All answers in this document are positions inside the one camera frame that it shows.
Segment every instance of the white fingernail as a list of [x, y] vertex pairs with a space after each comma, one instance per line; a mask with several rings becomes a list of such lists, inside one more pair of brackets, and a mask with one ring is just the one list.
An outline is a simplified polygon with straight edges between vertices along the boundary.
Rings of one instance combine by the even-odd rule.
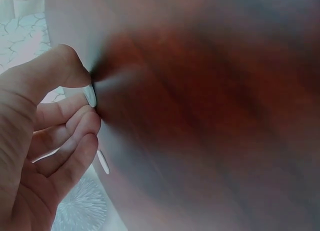
[[110, 174], [110, 169], [109, 169], [109, 166], [107, 164], [107, 161], [106, 161], [106, 158], [105, 156], [103, 155], [103, 153], [98, 149], [96, 154], [98, 155], [98, 159], [100, 161], [100, 164], [104, 170], [104, 172], [109, 175]]
[[96, 94], [94, 91], [94, 88], [92, 87], [91, 84], [83, 88], [84, 95], [86, 97], [86, 100], [88, 101], [89, 105], [94, 108], [97, 106], [97, 99], [96, 99]]

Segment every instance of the white starburst pattern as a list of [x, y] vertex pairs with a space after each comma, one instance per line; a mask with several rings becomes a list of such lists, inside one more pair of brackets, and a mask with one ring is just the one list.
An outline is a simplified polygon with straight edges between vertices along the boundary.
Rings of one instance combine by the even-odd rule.
[[98, 231], [107, 213], [105, 195], [92, 179], [83, 177], [59, 204], [51, 231]]

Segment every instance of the knuckle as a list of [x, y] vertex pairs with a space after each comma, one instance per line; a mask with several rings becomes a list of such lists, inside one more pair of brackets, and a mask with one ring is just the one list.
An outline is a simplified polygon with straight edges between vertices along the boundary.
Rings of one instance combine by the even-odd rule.
[[59, 44], [57, 51], [67, 65], [80, 63], [79, 56], [72, 47], [66, 44]]

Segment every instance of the patterned surface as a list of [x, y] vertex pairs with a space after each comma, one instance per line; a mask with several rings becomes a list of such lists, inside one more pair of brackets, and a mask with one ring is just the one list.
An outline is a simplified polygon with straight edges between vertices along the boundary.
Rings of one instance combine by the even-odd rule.
[[[0, 74], [7, 69], [28, 62], [51, 48], [44, 13], [0, 22]], [[58, 87], [48, 93], [42, 103], [65, 98]]]
[[106, 217], [106, 196], [83, 177], [59, 204], [51, 231], [98, 231]]

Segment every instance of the fingernail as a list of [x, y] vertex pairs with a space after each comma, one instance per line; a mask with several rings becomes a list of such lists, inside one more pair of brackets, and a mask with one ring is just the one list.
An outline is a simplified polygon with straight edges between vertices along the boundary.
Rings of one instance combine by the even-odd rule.
[[82, 88], [84, 95], [86, 97], [86, 100], [88, 101], [89, 105], [94, 108], [95, 106], [97, 106], [97, 99], [96, 99], [96, 94], [94, 91], [94, 88], [92, 87], [91, 84], [89, 84], [88, 86]]

